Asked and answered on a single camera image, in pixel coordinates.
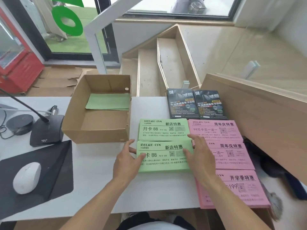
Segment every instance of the microphone base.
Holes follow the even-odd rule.
[[[43,120],[38,119],[34,124],[30,136],[30,145],[38,147],[48,144],[61,142],[63,139],[62,122],[63,115],[50,115],[46,116],[49,120],[44,123]]]

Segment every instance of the cardboard box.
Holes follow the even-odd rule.
[[[62,131],[75,143],[125,142],[129,111],[85,109],[91,93],[130,93],[129,75],[85,74],[71,97]]]

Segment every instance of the black mouse pad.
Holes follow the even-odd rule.
[[[31,162],[41,165],[36,188],[17,194],[13,180]],[[0,161],[0,220],[73,191],[71,140]]]

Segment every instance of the black flyer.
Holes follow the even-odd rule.
[[[167,100],[171,119],[199,119],[192,89],[168,88]]]
[[[217,90],[194,90],[200,119],[227,120]]]

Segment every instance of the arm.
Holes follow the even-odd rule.
[[[122,151],[117,155],[113,167],[113,179],[83,206],[60,230],[101,230],[111,214],[111,211],[127,188],[136,177],[146,154],[134,159],[130,153],[136,153],[129,148],[134,139],[127,141]]]
[[[195,142],[194,154],[184,149],[190,169],[208,191],[226,230],[270,230],[270,228],[215,174],[215,158],[205,138],[188,135]]]

